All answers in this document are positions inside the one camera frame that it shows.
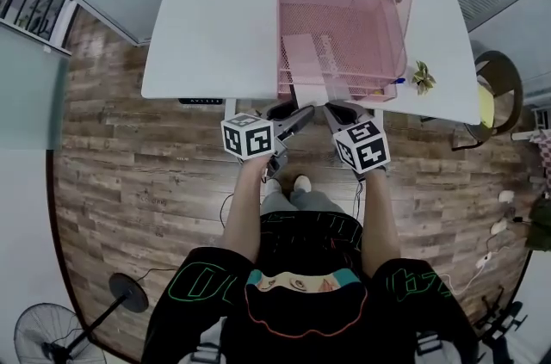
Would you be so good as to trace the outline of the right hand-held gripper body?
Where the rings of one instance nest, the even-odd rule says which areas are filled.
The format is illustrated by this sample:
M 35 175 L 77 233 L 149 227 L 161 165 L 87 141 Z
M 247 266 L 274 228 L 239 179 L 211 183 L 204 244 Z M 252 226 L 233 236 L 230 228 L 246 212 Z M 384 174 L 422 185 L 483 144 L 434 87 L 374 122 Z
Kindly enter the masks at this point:
M 346 126 L 332 137 L 340 160 L 359 181 L 371 170 L 385 170 L 391 161 L 382 122 L 373 116 Z

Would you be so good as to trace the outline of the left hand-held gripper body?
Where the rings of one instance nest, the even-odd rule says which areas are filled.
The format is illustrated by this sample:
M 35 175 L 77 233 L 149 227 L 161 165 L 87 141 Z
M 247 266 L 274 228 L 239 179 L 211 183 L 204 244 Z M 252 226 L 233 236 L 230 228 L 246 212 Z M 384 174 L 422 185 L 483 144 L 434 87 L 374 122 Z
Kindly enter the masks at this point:
M 294 114 L 284 121 L 266 119 L 265 108 L 258 115 L 240 113 L 220 123 L 224 150 L 240 163 L 254 157 L 270 156 L 266 177 L 276 177 L 288 162 L 285 141 L 301 129 L 294 129 Z

